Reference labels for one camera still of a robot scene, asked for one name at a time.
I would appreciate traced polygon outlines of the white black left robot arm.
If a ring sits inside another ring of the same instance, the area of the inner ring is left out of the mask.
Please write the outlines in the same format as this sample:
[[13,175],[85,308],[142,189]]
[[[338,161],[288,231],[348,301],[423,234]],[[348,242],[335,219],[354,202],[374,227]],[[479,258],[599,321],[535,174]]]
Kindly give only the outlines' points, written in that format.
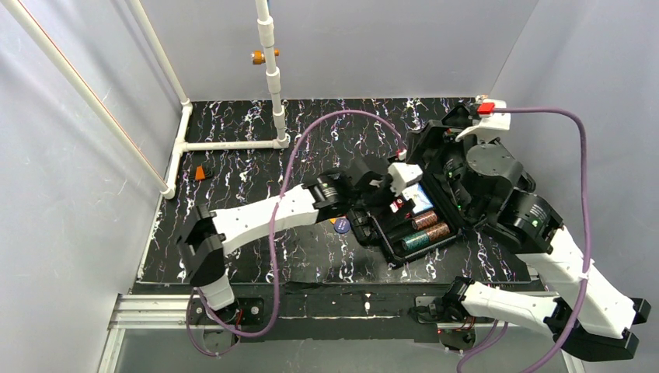
[[211,310],[224,309],[235,301],[225,258],[238,248],[357,209],[388,207],[422,175],[417,165],[362,159],[348,169],[329,169],[310,177],[281,196],[224,210],[197,205],[175,241],[186,279]]

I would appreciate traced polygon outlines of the blue playing card deck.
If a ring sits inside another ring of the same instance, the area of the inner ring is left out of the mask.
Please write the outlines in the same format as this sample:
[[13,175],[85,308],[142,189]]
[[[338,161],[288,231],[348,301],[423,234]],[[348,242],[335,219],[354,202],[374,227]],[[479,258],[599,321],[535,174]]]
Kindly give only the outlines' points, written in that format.
[[408,186],[405,190],[403,190],[403,196],[406,200],[411,200],[414,202],[414,207],[412,210],[414,214],[422,214],[425,211],[429,211],[434,208],[434,204],[431,202],[431,199],[419,183]]

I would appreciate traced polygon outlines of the orange black 100 chip stack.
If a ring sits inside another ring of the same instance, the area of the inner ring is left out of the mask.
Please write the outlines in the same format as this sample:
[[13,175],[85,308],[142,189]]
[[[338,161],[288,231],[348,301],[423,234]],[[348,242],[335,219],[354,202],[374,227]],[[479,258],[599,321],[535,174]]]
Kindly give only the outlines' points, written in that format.
[[411,225],[415,231],[424,230],[430,228],[433,225],[438,223],[439,217],[437,214],[432,211],[425,211],[422,214],[416,215],[411,220]]

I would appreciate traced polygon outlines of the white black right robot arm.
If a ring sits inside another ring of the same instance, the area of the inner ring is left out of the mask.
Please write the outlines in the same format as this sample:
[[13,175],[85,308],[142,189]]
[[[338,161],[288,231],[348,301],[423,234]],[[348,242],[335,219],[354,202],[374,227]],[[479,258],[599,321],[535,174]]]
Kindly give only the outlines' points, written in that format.
[[618,291],[591,258],[586,132],[575,114],[581,150],[581,210],[584,246],[563,219],[535,192],[534,180],[501,144],[516,109],[487,101],[457,106],[407,136],[406,160],[434,176],[459,222],[480,227],[535,269],[556,296],[534,297],[457,277],[429,308],[435,317],[488,318],[551,338],[547,357],[559,351],[588,362],[624,361],[639,345],[635,325],[645,323],[650,304]]

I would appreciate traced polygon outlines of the black poker set case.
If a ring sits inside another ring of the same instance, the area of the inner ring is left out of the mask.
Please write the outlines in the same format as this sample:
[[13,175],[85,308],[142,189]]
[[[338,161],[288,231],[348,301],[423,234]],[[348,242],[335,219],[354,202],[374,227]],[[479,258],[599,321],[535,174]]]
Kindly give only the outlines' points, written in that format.
[[394,268],[454,242],[473,222],[465,217],[467,198],[456,183],[465,172],[465,154],[475,138],[456,138],[477,122],[476,104],[459,103],[440,120],[429,120],[406,136],[405,166],[422,171],[389,205],[355,207],[347,213],[363,246],[377,246]]

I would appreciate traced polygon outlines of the blue small blind button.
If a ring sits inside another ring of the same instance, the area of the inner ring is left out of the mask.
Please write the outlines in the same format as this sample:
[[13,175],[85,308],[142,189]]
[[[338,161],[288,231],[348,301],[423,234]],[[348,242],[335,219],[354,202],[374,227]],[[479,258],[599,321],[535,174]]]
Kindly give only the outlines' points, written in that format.
[[339,234],[347,234],[351,230],[350,222],[347,218],[337,218],[333,223],[333,228]]

